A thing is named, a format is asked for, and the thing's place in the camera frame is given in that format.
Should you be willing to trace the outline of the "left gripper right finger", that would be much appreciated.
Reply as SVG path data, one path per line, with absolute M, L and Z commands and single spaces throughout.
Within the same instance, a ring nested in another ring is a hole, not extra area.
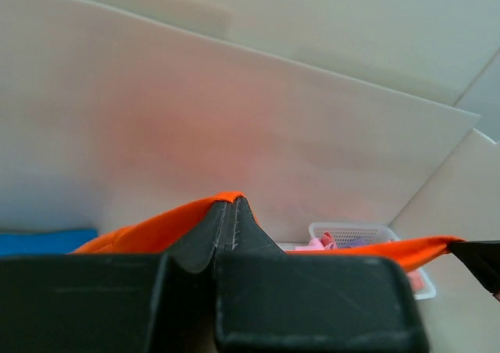
M 287 254 L 245 198 L 227 207 L 214 264 L 221 352 L 430 349 L 399 265 L 373 256 Z

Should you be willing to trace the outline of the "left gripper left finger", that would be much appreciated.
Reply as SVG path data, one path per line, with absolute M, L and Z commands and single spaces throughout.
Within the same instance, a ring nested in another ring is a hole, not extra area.
M 149 254 L 1 260 L 4 352 L 212 352 L 218 201 L 170 248 Z

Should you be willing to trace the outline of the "orange t-shirt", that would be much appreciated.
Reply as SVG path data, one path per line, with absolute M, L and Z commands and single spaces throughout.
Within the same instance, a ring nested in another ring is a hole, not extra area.
M 245 195 L 240 191 L 224 191 L 191 201 L 175 209 L 153 216 L 141 223 L 125 226 L 77 248 L 75 254 L 147 254 L 159 253 L 186 236 L 202 221 L 217 202 L 234 204 Z M 464 243 L 454 236 L 421 237 L 390 241 L 356 248 L 287 251 L 288 255 L 374 255 L 398 263 L 406 272 L 414 271 L 441 255 L 451 252 L 451 244 Z

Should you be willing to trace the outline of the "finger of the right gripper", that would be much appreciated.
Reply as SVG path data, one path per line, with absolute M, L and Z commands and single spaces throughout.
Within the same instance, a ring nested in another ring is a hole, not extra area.
M 479 283 L 499 300 L 499 241 L 463 241 L 448 245 Z

